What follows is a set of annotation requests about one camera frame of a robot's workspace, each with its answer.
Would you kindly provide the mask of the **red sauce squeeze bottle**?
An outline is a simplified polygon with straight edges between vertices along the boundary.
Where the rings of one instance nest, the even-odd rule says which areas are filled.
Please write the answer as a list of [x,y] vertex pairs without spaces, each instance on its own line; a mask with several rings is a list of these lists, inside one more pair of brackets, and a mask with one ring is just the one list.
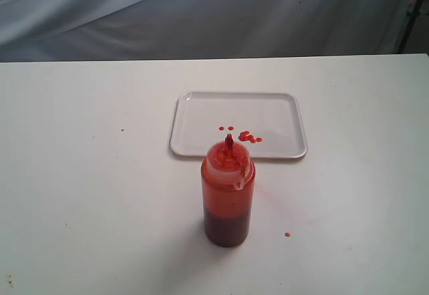
[[200,173],[208,240],[220,247],[239,246],[249,233],[255,184],[249,151],[229,133],[209,149]]

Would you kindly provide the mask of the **red sauce drops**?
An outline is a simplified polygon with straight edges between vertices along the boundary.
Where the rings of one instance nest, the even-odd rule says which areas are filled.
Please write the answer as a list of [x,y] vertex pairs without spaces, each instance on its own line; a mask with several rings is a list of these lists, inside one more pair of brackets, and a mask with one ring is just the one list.
[[219,126],[219,131],[226,131],[231,135],[235,135],[236,139],[241,142],[249,142],[252,144],[262,143],[263,138],[257,135],[253,135],[249,130],[239,131],[235,126]]

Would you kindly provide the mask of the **white rectangular plastic tray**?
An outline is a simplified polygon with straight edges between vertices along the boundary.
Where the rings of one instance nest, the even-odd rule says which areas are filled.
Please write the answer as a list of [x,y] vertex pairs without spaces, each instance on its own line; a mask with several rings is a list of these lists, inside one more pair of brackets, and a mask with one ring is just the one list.
[[295,160],[308,144],[297,100],[288,93],[189,92],[177,102],[170,149],[178,156],[203,157],[226,138],[219,126],[235,126],[263,138],[242,143],[256,159]]

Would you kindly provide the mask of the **grey backdrop cloth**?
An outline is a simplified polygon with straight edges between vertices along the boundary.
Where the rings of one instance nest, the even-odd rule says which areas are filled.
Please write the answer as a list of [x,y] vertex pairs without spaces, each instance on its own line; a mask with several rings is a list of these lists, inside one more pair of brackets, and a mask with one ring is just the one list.
[[410,0],[1,0],[1,60],[390,54]]

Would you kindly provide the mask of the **black stand pole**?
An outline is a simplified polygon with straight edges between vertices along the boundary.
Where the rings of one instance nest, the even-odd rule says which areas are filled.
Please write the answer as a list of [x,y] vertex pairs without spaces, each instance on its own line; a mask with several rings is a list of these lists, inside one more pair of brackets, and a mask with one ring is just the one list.
[[423,15],[422,6],[425,0],[411,0],[410,8],[406,11],[406,17],[408,19],[405,29],[400,36],[400,41],[397,45],[396,53],[403,54],[411,36],[412,30],[418,17]]

